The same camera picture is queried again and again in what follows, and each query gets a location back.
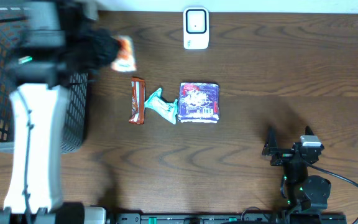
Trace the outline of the orange snack packet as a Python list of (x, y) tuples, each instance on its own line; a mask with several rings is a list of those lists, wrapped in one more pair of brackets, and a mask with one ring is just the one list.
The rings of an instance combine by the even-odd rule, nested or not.
[(132, 39), (127, 35), (118, 35), (116, 40), (121, 45), (111, 68), (117, 72), (136, 72), (135, 49)]

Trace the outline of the purple tissue pack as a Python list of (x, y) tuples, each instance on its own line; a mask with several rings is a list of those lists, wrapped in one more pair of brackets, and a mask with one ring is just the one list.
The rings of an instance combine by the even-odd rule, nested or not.
[(219, 117), (218, 84), (180, 83), (178, 120), (181, 123), (217, 123)]

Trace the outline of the red-brown chocolate bar wrapper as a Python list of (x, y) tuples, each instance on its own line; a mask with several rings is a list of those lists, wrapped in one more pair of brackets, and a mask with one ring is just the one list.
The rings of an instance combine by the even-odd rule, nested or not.
[(145, 81), (140, 78), (131, 78), (132, 87), (132, 124), (143, 124), (145, 113)]

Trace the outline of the teal wet wipe packet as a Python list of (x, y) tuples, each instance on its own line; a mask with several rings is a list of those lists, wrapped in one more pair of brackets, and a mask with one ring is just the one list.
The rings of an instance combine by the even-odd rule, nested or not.
[(178, 100), (167, 103), (162, 99), (162, 88), (158, 88), (145, 101), (145, 107), (156, 111), (161, 117), (172, 124), (177, 123)]

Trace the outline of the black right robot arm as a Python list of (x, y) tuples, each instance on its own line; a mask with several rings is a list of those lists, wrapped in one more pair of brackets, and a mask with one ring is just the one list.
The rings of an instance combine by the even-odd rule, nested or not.
[(290, 149), (280, 148), (274, 130), (268, 129), (262, 155), (271, 157), (271, 166), (283, 167), (281, 194), (289, 200), (293, 213), (321, 213), (328, 207), (331, 182), (308, 174), (308, 168), (319, 161), (323, 150), (323, 144), (308, 126)]

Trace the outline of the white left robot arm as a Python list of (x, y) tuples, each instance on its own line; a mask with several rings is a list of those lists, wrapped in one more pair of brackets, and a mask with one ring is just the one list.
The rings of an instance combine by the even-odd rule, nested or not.
[(15, 84), (14, 158), (0, 223), (107, 223), (102, 207), (65, 202), (60, 179), (70, 77), (116, 59), (119, 42), (94, 30), (89, 1), (27, 1), (28, 27), (6, 63)]

